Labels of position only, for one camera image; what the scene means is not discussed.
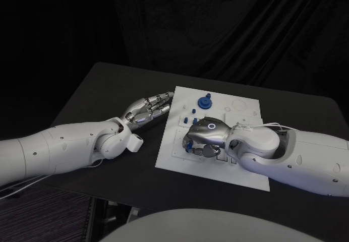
black table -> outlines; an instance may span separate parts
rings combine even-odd
[[[133,100],[175,86],[259,100],[265,123],[349,140],[349,129],[330,98],[96,63],[54,125],[97,122],[119,116]],[[270,192],[154,168],[167,115],[133,133],[144,139],[136,153],[123,151],[93,169],[53,175],[41,183],[154,211],[203,208],[262,218],[324,241],[349,240],[349,198],[308,193],[269,180]]]

black backdrop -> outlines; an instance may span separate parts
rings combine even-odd
[[[347,7],[344,0],[1,1],[0,139],[47,128],[97,61],[328,96],[347,117]]]

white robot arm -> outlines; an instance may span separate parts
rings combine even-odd
[[[162,104],[170,97],[172,92],[141,98],[120,118],[58,125],[27,137],[0,141],[0,186],[86,167],[96,160],[115,158],[125,148],[136,152],[142,140],[131,131],[168,111],[170,106]]]
[[[194,148],[193,143],[206,144]],[[281,146],[285,153],[272,159]],[[237,124],[232,128],[206,117],[183,139],[188,153],[213,157],[220,148],[240,167],[302,190],[349,197],[349,143],[330,135]]]

white board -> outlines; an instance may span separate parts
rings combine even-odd
[[[207,93],[210,93],[211,107],[200,109],[197,100]],[[206,116],[220,119],[230,127],[236,122],[250,125],[263,123],[257,100],[175,87],[155,167],[269,191],[268,177],[243,170],[236,162],[226,157],[223,150],[220,155],[213,158],[188,154],[184,151],[181,140],[193,124],[193,119],[198,120]]]

robotic hand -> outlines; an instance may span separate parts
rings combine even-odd
[[[120,118],[54,126],[41,132],[0,141],[0,186],[35,175],[69,172],[96,160],[115,158],[125,148],[136,152],[141,138],[131,133],[162,115],[172,92],[141,98]]]
[[[223,149],[245,170],[312,193],[349,197],[349,142],[330,135],[273,131],[265,126],[229,127],[206,117],[191,125],[183,148],[204,157],[214,157]],[[285,152],[273,158],[278,146]]]

